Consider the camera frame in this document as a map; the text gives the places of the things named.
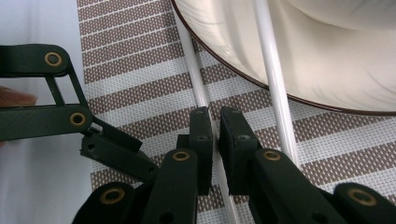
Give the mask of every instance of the white plastic stick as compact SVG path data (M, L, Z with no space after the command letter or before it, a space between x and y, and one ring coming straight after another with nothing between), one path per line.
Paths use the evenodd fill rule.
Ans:
M274 28L267 0L254 0L257 28L262 45L265 71L276 115L276 127L281 150L299 167L297 144L291 123L288 97L276 48Z
M209 106L209 101L207 100L204 82L201 78L201 73L199 71L198 62L195 56L195 52L191 42L191 36L186 30L184 25L181 23L176 12L174 11L174 16L177 23L178 33L180 35L181 45L184 51L184 55L187 61L187 67L189 69L192 88L194 91L195 101L198 106ZM233 196L229 195L229 189L227 186L227 177L225 175L225 170L222 162L222 158L219 154L219 146L217 141L217 131L214 126L214 122L210 117L212 123L212 133L213 133L213 164L215 166L215 172L218 177L219 187L221 191L221 196L224 201L227 217L231 224L238 224L239 218L236 213L235 203L233 202Z

